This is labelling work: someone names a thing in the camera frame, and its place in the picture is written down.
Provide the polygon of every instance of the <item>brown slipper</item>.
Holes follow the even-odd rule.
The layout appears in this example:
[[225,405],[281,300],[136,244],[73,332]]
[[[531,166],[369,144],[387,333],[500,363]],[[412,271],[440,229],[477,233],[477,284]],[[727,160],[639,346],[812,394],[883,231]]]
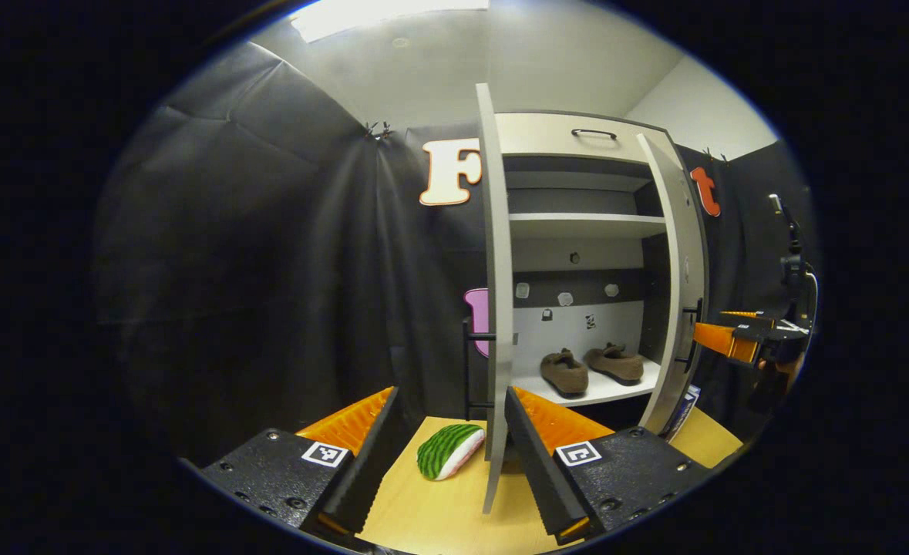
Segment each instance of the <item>brown slipper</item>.
[[564,397],[587,391],[587,366],[575,361],[566,348],[543,357],[540,375]]
[[636,382],[642,377],[642,356],[623,355],[626,345],[613,345],[609,343],[605,348],[592,348],[584,356],[588,368],[596,372],[605,373],[622,380],[623,382]]

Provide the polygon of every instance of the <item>wooden table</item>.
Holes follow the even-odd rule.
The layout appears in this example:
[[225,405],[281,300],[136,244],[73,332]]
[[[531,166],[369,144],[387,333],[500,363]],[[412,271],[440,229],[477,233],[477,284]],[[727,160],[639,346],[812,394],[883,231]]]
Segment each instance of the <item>wooden table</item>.
[[[483,448],[450,478],[433,482],[416,469],[416,449],[463,419],[426,417],[379,486],[358,537],[422,555],[531,555],[559,546],[543,528],[521,469],[506,465],[492,513],[482,514],[489,463]],[[472,421],[486,428],[484,421]]]
[[742,442],[728,429],[694,407],[670,446],[707,468],[715,468],[725,457],[741,449]]

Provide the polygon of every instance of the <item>sticker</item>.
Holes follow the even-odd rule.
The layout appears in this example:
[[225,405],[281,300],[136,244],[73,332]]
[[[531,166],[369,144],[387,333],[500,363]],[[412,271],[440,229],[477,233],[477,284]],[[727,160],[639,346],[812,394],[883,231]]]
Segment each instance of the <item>sticker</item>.
[[310,446],[310,449],[307,449],[307,452],[303,453],[303,456],[300,458],[310,461],[310,463],[337,468],[338,464],[341,464],[341,461],[345,460],[346,453],[348,453],[348,450],[342,449],[342,447],[314,442],[314,445]]
[[697,183],[698,194],[701,196],[701,205],[704,207],[704,211],[708,212],[710,217],[722,215],[722,207],[715,202],[715,196],[712,194],[715,190],[715,182],[708,177],[708,173],[705,172],[704,168],[694,168],[691,172],[691,179],[694,180],[694,183]]
[[591,442],[573,443],[570,446],[557,447],[557,455],[567,466],[591,463],[591,461],[601,458],[601,454],[595,450]]
[[[419,203],[427,207],[467,203],[471,193],[461,189],[461,176],[476,185],[482,180],[481,142],[468,140],[433,140],[423,144],[429,154],[429,173],[426,190],[419,195]],[[468,151],[464,158],[461,153]]]

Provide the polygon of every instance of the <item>ceiling light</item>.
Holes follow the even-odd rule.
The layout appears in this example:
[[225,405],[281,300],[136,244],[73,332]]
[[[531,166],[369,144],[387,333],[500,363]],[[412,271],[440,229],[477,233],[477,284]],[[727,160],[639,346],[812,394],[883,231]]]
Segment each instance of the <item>ceiling light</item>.
[[289,15],[289,20],[304,41],[314,42],[336,32],[402,15],[487,9],[489,0],[320,0]]

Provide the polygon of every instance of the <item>white cabinet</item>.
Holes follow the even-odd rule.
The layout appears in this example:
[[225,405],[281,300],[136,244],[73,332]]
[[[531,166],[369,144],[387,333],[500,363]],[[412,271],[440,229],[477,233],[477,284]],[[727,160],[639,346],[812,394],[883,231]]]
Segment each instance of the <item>white cabinet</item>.
[[[663,430],[689,383],[696,316],[684,309],[705,296],[707,260],[696,193],[665,131],[570,113],[495,113],[488,86],[476,92],[496,334],[488,513],[506,448],[508,386],[566,406],[648,395],[640,424]],[[587,392],[565,398],[540,376],[549,352],[583,358],[607,341],[644,355],[638,383],[589,372]]]

